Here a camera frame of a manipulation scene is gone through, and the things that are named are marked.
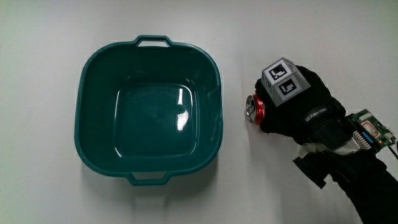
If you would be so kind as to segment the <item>person's right hand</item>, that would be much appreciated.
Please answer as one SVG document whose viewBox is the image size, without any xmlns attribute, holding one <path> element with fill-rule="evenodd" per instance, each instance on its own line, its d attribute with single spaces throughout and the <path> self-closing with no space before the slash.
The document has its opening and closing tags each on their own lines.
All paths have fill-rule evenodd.
<svg viewBox="0 0 398 224">
<path fill-rule="evenodd" d="M 255 89 L 265 109 L 260 129 L 292 137 L 298 144 L 311 142 L 318 129 L 346 114 L 315 72 L 286 58 L 266 67 Z"/>
</svg>

